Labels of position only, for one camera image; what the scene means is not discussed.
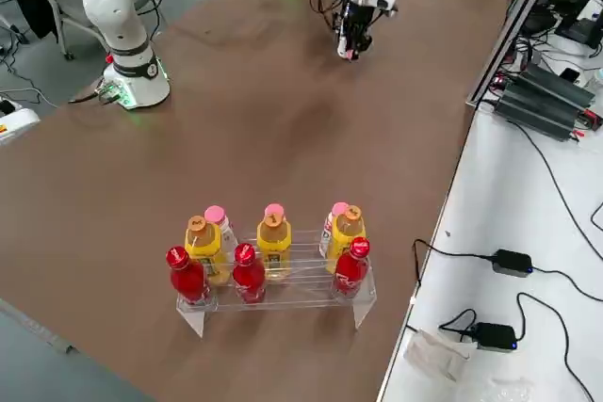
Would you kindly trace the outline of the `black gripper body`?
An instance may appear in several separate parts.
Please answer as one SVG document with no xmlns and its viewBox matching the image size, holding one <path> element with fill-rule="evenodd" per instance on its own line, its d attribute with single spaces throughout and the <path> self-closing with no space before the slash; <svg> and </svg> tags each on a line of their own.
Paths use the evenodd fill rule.
<svg viewBox="0 0 603 402">
<path fill-rule="evenodd" d="M 337 36 L 351 40 L 366 33 L 375 13 L 373 6 L 361 6 L 351 0 L 342 0 L 337 12 Z"/>
</svg>

